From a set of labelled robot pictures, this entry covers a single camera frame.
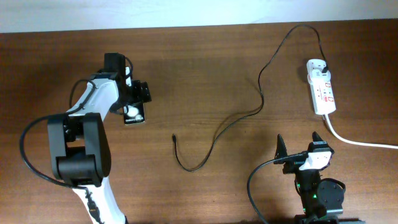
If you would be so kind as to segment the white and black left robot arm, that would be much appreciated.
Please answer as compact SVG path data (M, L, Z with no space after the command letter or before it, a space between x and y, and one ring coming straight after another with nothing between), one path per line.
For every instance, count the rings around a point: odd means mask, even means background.
M64 115L48 120L53 175L72 186L93 223L127 223L110 186L111 152L103 121L114 113L126 125L143 123L144 103L150 101L148 84L132 77L131 61L106 53L104 67L90 76L80 99Z

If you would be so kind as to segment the black Galaxy smartphone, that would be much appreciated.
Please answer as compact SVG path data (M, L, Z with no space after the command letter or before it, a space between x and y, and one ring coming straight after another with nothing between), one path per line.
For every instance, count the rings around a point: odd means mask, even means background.
M138 105L129 105L124 107L123 118L125 125L144 123L146 120L144 105L141 103Z

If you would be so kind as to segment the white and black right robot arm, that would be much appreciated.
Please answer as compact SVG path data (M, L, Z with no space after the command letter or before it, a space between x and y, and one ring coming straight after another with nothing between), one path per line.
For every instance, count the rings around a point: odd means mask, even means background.
M320 175L330 165L334 153L328 143L314 132L306 151L288 155L282 136L277 136L274 164L282 164L284 174L295 176L295 189L302 202L303 214L294 217L295 223L339 222L346 186L336 179L322 179Z

